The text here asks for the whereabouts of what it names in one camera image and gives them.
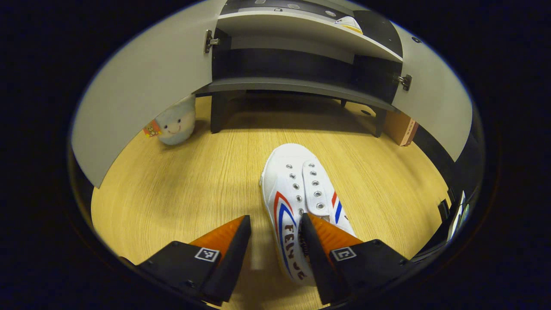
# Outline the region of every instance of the cardboard box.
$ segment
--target cardboard box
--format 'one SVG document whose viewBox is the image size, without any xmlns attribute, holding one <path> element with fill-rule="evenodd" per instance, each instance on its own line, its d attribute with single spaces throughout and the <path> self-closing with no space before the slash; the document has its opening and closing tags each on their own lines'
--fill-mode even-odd
<svg viewBox="0 0 551 310">
<path fill-rule="evenodd" d="M 412 143 L 419 123 L 404 113 L 387 112 L 384 132 L 399 146 Z"/>
</svg>

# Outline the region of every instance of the shelf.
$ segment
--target shelf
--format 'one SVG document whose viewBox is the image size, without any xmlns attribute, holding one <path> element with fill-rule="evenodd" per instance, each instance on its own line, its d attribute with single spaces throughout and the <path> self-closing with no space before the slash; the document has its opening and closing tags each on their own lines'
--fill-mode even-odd
<svg viewBox="0 0 551 310">
<path fill-rule="evenodd" d="M 213 81 L 196 94 L 226 92 L 230 90 L 287 90 L 291 92 L 311 93 L 333 98 L 346 99 L 360 104 L 371 105 L 388 111 L 397 111 L 392 105 L 377 97 L 348 88 L 345 85 L 335 85 L 313 82 L 303 79 L 279 77 L 233 77 Z"/>
<path fill-rule="evenodd" d="M 356 55 L 402 63 L 402 58 L 377 41 L 321 18 L 288 12 L 238 12 L 221 15 L 217 28 L 230 36 L 274 36 L 337 46 Z"/>
</svg>

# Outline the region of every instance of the cabinet door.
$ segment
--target cabinet door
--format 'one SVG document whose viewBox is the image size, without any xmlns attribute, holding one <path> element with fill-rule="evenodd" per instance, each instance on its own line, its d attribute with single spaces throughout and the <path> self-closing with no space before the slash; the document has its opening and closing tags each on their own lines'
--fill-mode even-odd
<svg viewBox="0 0 551 310">
<path fill-rule="evenodd" d="M 396 25 L 403 49 L 402 77 L 413 77 L 409 91 L 398 85 L 392 105 L 425 128 L 456 161 L 471 130 L 472 103 L 453 70 L 426 44 Z"/>
<path fill-rule="evenodd" d="M 212 82 L 206 30 L 214 32 L 225 2 L 203 1 L 167 17 L 128 42 L 96 74 L 71 132 L 74 155 L 95 187 L 143 126 Z"/>
</svg>

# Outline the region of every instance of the wooden floor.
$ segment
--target wooden floor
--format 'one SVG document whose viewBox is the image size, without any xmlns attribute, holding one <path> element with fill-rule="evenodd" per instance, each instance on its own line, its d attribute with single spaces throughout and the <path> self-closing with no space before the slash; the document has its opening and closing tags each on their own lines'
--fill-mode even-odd
<svg viewBox="0 0 551 310">
<path fill-rule="evenodd" d="M 359 104 L 295 102 L 288 95 L 244 103 L 225 129 L 209 130 L 210 97 L 197 99 L 196 129 L 169 147 L 140 132 L 91 202 L 93 224 L 116 255 L 139 264 L 172 240 L 190 242 L 244 214 L 252 235 L 234 294 L 223 309 L 314 309 L 315 287 L 297 287 L 277 266 L 258 181 L 271 151 L 299 143 L 324 165 L 358 238 L 381 239 L 411 258 L 441 223 L 447 186 L 415 145 L 375 138 Z"/>
</svg>

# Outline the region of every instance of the plush toy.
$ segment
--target plush toy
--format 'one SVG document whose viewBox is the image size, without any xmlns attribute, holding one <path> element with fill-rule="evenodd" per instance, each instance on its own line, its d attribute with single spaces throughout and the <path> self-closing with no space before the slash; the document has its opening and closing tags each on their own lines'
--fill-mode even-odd
<svg viewBox="0 0 551 310">
<path fill-rule="evenodd" d="M 159 140 L 167 145 L 176 145 L 187 140 L 195 127 L 195 95 L 191 94 L 172 105 L 155 122 L 160 128 Z"/>
</svg>

